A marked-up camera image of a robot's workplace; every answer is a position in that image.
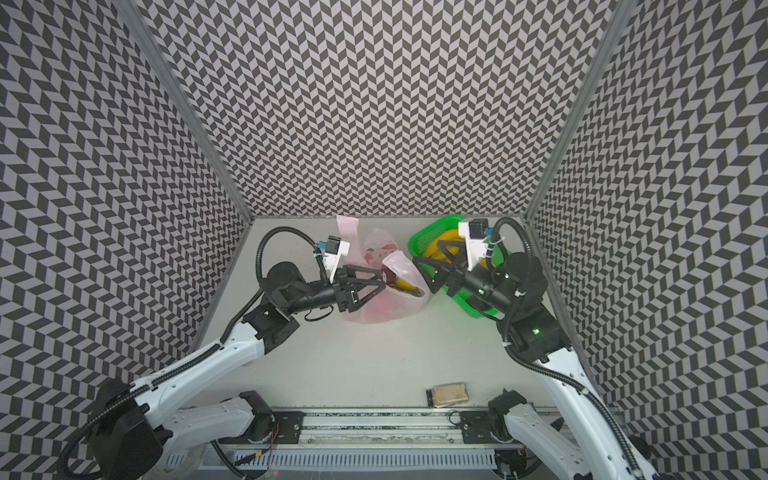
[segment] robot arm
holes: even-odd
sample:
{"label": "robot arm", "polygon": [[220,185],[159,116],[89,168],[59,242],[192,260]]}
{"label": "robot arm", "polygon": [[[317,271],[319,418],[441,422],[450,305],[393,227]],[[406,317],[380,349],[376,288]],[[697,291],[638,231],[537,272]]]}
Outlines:
{"label": "robot arm", "polygon": [[[299,234],[314,246],[320,280],[306,282],[291,262],[278,263],[262,278],[263,246],[279,231]],[[94,415],[62,450],[59,473],[76,480],[131,480],[146,473],[164,453],[223,437],[245,435],[257,442],[265,439],[274,417],[255,392],[243,392],[213,406],[179,408],[233,369],[282,344],[299,327],[294,313],[329,306],[353,312],[386,288],[381,271],[350,265],[337,268],[348,243],[331,237],[320,246],[326,248],[325,253],[298,230],[271,230],[257,253],[260,291],[232,319],[222,337],[130,385],[119,379],[106,382],[92,405]],[[262,291],[261,304],[247,312]],[[87,439],[101,467],[99,472],[76,474],[69,469],[69,457],[82,439]]]}
{"label": "robot arm", "polygon": [[[504,261],[494,266],[495,245],[504,251],[499,236],[503,224],[515,228],[526,251],[505,254]],[[504,218],[491,229],[486,219],[463,220],[458,231],[465,242],[438,242],[446,261],[414,257],[414,264],[433,293],[443,286],[449,296],[466,290],[472,295],[468,303],[481,313],[496,308],[505,314],[497,319],[484,313],[496,321],[507,354],[541,377],[581,449],[541,422],[516,392],[504,392],[488,404],[497,438],[522,442],[561,480],[590,478],[589,474],[611,480],[657,478],[589,383],[570,339],[541,304],[547,281],[520,224]],[[454,253],[448,247],[454,247]],[[490,268],[480,264],[483,258]]]}

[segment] small brown box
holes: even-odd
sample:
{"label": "small brown box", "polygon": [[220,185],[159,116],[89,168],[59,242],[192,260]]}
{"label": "small brown box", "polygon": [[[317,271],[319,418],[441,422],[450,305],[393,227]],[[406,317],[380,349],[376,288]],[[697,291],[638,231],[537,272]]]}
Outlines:
{"label": "small brown box", "polygon": [[467,402],[469,394],[465,383],[452,383],[427,390],[427,404],[430,407],[441,408],[457,403]]}

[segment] red wire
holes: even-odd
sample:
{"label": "red wire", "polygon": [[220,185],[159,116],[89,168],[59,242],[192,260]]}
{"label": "red wire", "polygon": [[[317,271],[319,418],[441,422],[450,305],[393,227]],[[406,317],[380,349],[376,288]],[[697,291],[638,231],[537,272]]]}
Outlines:
{"label": "red wire", "polygon": [[270,442],[270,456],[266,459],[266,469],[270,469],[270,463],[272,463],[272,452],[273,448],[275,446],[275,438],[277,438],[277,434],[280,433],[280,424],[277,424],[277,429],[272,434],[272,442]]}

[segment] pink plastic bag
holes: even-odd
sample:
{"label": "pink plastic bag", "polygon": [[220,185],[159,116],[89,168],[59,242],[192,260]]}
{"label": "pink plastic bag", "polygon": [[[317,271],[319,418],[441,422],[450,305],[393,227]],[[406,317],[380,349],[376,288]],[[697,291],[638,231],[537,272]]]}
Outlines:
{"label": "pink plastic bag", "polygon": [[[407,293],[396,290],[396,286],[387,286],[360,310],[345,313],[344,318],[357,323],[387,322],[411,316],[427,304],[429,301],[427,283],[413,262],[402,251],[397,250],[397,242],[391,235],[376,228],[366,237],[361,250],[357,233],[358,219],[339,215],[336,217],[336,223],[339,226],[339,235],[349,242],[347,263],[377,270],[386,266],[399,279],[405,280],[420,290],[420,292]],[[367,291],[363,290],[360,296],[366,293]]]}

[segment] patterned side panel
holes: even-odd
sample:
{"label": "patterned side panel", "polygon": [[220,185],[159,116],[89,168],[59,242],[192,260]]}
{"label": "patterned side panel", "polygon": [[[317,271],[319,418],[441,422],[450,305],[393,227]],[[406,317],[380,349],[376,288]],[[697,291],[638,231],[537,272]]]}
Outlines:
{"label": "patterned side panel", "polygon": [[138,3],[253,212],[314,216],[522,212],[615,0]]}
{"label": "patterned side panel", "polygon": [[641,2],[535,222],[610,402],[685,478],[768,467],[766,18]]}
{"label": "patterned side panel", "polygon": [[104,0],[3,2],[0,64],[0,470],[31,478],[101,382],[187,351],[243,221]]}

